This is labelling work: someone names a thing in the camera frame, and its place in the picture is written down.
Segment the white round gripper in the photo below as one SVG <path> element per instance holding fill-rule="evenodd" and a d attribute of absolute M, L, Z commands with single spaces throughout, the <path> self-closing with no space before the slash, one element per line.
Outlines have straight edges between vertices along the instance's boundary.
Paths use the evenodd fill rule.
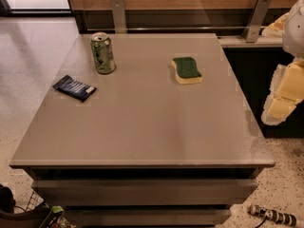
<path fill-rule="evenodd" d="M 273 74 L 261 120 L 267 125 L 279 125 L 304 100 L 304 0 L 298 0 L 289 13 L 281 15 L 261 35 L 282 37 L 283 49 L 294 57 L 301 57 L 287 66 L 278 65 Z"/>

